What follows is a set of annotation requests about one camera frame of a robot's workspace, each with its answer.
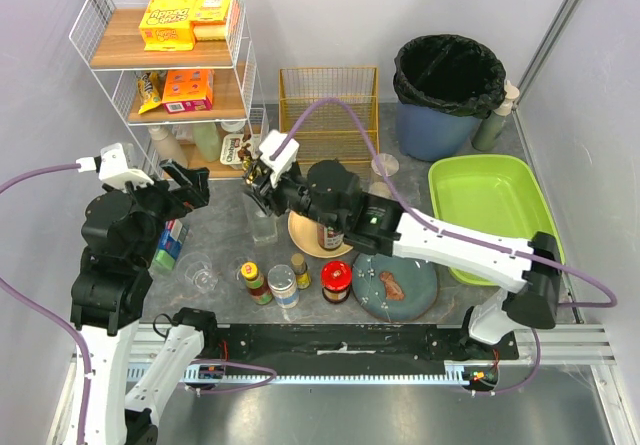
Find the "spray bottle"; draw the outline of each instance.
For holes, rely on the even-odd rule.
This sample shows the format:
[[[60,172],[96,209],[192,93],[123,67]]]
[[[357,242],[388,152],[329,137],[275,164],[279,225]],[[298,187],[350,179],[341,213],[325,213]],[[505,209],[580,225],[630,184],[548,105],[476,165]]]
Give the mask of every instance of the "spray bottle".
[[[520,90],[511,85],[509,80],[504,85],[504,91],[506,92],[504,102],[482,121],[471,140],[471,145],[476,150],[489,152],[495,147],[498,137],[504,130],[507,117],[513,108],[513,102],[520,96]]]

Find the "trash can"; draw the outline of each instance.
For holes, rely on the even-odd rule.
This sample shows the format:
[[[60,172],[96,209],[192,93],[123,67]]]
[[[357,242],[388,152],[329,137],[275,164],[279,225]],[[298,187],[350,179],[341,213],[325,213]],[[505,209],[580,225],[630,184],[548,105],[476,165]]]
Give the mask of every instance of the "trash can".
[[[400,151],[419,160],[454,155],[504,100],[502,63],[470,38],[415,38],[400,49],[395,64],[396,136]]]

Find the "yellow cereal box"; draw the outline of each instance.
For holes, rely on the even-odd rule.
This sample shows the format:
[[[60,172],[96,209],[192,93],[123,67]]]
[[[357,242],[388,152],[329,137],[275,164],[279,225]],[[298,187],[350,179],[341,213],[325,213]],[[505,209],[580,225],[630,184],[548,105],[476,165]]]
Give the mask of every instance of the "yellow cereal box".
[[[151,0],[140,22],[145,50],[193,50],[189,13],[198,0]]]

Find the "plastic bag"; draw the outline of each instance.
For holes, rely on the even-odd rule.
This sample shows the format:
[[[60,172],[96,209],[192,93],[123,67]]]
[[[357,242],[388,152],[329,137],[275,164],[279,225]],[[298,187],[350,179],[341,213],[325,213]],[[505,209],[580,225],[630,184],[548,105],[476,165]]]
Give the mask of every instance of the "plastic bag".
[[[470,38],[418,37],[400,49],[395,63],[393,87],[401,103],[486,118],[505,97],[502,62]]]

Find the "tin can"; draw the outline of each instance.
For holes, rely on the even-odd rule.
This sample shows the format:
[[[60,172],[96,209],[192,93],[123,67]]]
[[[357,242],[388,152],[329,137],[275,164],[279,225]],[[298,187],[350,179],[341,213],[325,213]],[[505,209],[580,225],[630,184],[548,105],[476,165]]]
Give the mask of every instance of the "tin can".
[[[336,232],[331,227],[325,227],[318,223],[318,245],[325,250],[335,250],[344,240],[344,233]]]
[[[266,305],[273,299],[271,290],[264,275],[253,262],[247,262],[240,268],[244,282],[249,290],[249,295],[258,305]]]
[[[338,304],[349,298],[351,291],[351,267],[335,260],[327,263],[320,274],[322,279],[322,296],[329,303]]]
[[[307,262],[304,260],[304,255],[301,253],[294,253],[291,257],[291,268],[293,273],[296,274],[296,283],[299,290],[309,288],[311,285],[311,274],[307,267]]]
[[[269,288],[276,303],[282,308],[293,308],[298,304],[300,292],[296,284],[296,275],[287,265],[276,265],[267,275]]]

